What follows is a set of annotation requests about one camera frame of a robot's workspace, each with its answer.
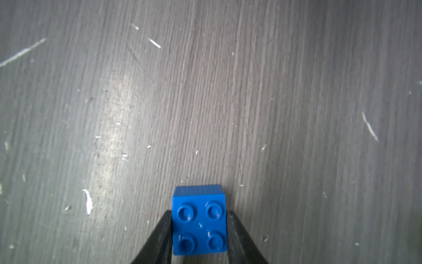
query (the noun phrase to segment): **wood grain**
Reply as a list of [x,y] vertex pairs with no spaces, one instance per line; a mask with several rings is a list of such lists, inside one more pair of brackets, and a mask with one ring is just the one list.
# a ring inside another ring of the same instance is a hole
[[270,263],[420,263],[420,14],[2,1],[0,61],[47,40],[0,68],[0,262],[130,263],[175,186],[217,183]]

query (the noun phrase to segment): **gray wood grain table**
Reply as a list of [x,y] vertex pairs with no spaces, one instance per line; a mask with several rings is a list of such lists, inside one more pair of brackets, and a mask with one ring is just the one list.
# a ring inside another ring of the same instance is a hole
[[1,263],[129,263],[202,184],[270,263],[422,261],[420,0],[3,0],[0,63]]

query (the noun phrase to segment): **white scratch mark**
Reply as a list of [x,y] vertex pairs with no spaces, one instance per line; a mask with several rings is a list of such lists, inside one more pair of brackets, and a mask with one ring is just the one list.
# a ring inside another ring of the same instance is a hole
[[13,55],[12,57],[8,58],[7,60],[3,61],[2,63],[0,63],[0,68],[6,66],[7,64],[11,63],[12,61],[16,60],[17,58],[27,54],[28,52],[30,52],[31,50],[35,49],[38,45],[44,43],[46,41],[47,38],[43,38],[40,41],[38,41],[37,43],[33,44],[32,46],[23,49],[21,51],[19,51],[18,53],[16,53],[15,55]]
[[138,27],[137,25],[135,25],[135,24],[133,24],[133,23],[130,23],[130,25],[131,25],[132,27],[134,27],[136,30],[139,30],[139,27]]
[[365,122],[366,126],[368,127],[368,130],[369,130],[370,134],[373,136],[373,138],[375,139],[375,141],[378,141],[378,137],[376,136],[375,132],[372,130],[372,127],[369,124],[369,122],[366,120],[366,116],[365,116],[365,114],[363,112],[362,112],[362,118],[363,118],[363,122]]
[[155,42],[154,40],[152,40],[152,39],[150,39],[150,38],[148,38],[148,40],[152,43],[152,44],[154,44],[157,48],[161,48],[161,46],[160,45],[158,45],[158,43],[157,42]]
[[82,191],[87,195],[87,215],[90,215],[92,211],[92,199],[87,189],[83,189]]

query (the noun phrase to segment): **blue toy block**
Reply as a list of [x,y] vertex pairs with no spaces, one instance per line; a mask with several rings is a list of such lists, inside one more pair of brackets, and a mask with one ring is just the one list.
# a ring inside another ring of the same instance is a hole
[[174,255],[227,250],[226,196],[221,186],[176,187],[172,220]]

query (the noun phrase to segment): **white speck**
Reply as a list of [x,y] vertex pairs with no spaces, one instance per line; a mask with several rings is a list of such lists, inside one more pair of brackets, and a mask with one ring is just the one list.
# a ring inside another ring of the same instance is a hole
[[136,30],[139,30],[139,27],[133,23],[130,24],[132,27],[134,27]]
[[12,61],[16,60],[17,58],[27,54],[28,52],[30,52],[31,50],[35,49],[38,45],[44,43],[46,41],[46,38],[41,39],[40,41],[38,41],[37,43],[33,44],[32,46],[23,49],[21,51],[19,51],[18,53],[16,53],[15,55],[13,55],[12,57],[8,58],[7,60],[3,61],[2,63],[0,63],[0,68],[3,66],[6,66],[7,64],[11,63]]
[[366,126],[368,127],[368,130],[370,134],[372,135],[372,137],[375,139],[375,141],[378,141],[378,137],[376,136],[375,132],[372,130],[372,127],[369,124],[369,122],[366,120],[366,116],[363,112],[362,112],[362,118],[363,118],[363,122],[365,122]]
[[157,48],[161,48],[161,46],[160,45],[158,45],[158,43],[157,42],[155,42],[154,40],[152,40],[152,39],[150,39],[150,38],[148,38],[148,40],[152,43],[152,44],[154,44]]
[[82,191],[87,195],[87,215],[90,215],[92,211],[92,199],[87,189],[83,189]]

